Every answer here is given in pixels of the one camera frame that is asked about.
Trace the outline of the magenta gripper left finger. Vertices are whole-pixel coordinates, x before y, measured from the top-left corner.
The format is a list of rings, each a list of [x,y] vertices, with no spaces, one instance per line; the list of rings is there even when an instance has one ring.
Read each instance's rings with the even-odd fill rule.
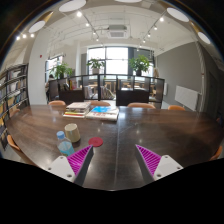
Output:
[[[68,157],[59,156],[48,166],[47,171],[82,186],[93,155],[93,146],[89,145]]]

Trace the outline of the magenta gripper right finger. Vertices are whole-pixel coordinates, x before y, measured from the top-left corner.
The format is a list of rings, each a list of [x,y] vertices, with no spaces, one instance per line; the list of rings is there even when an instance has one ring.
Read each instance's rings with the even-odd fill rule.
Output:
[[[182,169],[182,166],[169,155],[160,156],[140,145],[135,145],[135,147],[136,159],[146,184]]]

